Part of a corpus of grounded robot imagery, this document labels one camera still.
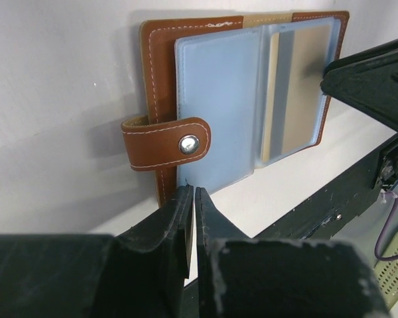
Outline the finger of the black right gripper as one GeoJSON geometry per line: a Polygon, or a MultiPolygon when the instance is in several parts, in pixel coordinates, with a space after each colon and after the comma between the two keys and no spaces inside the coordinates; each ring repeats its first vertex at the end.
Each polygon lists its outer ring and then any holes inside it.
{"type": "Polygon", "coordinates": [[[398,132],[398,39],[331,62],[320,87],[398,132]]]}

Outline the brown leather card holder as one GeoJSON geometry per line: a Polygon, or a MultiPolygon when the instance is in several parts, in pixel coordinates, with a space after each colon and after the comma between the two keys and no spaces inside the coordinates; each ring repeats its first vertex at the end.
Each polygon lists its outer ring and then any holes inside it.
{"type": "MultiPolygon", "coordinates": [[[[282,160],[261,161],[270,37],[285,25],[331,20],[325,69],[340,55],[349,18],[347,11],[311,11],[145,21],[139,40],[148,113],[121,131],[131,167],[155,173],[159,204],[178,186],[214,193],[282,160]]],[[[330,104],[321,94],[313,146],[330,104]]]]}

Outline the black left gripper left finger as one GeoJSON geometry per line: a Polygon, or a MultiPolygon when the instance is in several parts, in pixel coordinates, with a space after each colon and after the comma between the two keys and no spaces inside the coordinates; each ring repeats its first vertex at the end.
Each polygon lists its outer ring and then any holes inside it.
{"type": "Polygon", "coordinates": [[[0,317],[179,317],[194,189],[124,233],[0,235],[0,317]]]}

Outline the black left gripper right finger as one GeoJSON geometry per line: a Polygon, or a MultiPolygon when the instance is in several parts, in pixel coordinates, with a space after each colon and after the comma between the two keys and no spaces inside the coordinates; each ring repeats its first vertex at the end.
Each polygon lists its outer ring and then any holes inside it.
{"type": "Polygon", "coordinates": [[[201,317],[388,317],[373,270],[333,240],[249,238],[196,189],[201,317]]]}

